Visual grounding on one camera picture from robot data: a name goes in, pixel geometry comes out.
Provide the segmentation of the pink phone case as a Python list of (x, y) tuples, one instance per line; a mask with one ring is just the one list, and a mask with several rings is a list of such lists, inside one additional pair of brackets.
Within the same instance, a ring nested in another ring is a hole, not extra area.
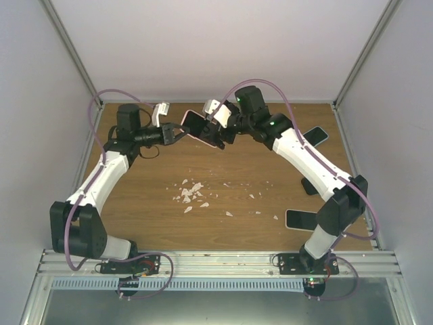
[(193, 110), (187, 110), (183, 116), (181, 125), (189, 129), (188, 136), (212, 147), (208, 142), (203, 142), (198, 139), (198, 126), (199, 126), (198, 123), (200, 120), (206, 120), (206, 119), (202, 115), (198, 114)]

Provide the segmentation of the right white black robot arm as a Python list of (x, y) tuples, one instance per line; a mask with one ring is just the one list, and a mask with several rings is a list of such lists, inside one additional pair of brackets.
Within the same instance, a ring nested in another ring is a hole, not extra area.
[(287, 160), (309, 181), (324, 205), (316, 214), (311, 237), (300, 249), (299, 263), (305, 273), (315, 274), (323, 267), (326, 254), (365, 212), (367, 180), (350, 176), (326, 159), (295, 128), (294, 118), (271, 114), (258, 87), (243, 87), (235, 97), (237, 104), (228, 100), (205, 103), (207, 121), (200, 137), (223, 148), (236, 135), (248, 134)]

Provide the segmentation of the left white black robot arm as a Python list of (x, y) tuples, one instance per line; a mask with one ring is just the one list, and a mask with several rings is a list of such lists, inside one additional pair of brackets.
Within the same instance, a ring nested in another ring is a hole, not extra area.
[(88, 178), (66, 201), (55, 201), (49, 210), (53, 249), (65, 254), (67, 263), (73, 256), (114, 259), (126, 274), (139, 267), (133, 241), (108, 235), (101, 212), (115, 185), (141, 156), (142, 148), (169, 146), (189, 133), (186, 126), (159, 121), (160, 115), (168, 113), (167, 103), (156, 105), (146, 125), (141, 124), (141, 112), (137, 104), (118, 107), (116, 125), (110, 129), (109, 139), (102, 145), (100, 158)]

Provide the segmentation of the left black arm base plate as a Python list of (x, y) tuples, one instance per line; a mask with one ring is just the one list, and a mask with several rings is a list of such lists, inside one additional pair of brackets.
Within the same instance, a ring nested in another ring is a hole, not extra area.
[(151, 276), (158, 274), (160, 267), (159, 254), (151, 254), (129, 262), (103, 262), (95, 266), (99, 274), (118, 274), (126, 276)]

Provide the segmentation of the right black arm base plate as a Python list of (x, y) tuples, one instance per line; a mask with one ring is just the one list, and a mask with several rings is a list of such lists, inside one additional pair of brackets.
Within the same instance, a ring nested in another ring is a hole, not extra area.
[(326, 253), (320, 259), (314, 259), (306, 251), (301, 250), (296, 253), (277, 253), (271, 257), (271, 264), (278, 267), (281, 275), (338, 275), (338, 263), (332, 261), (332, 257), (335, 255), (328, 257)]

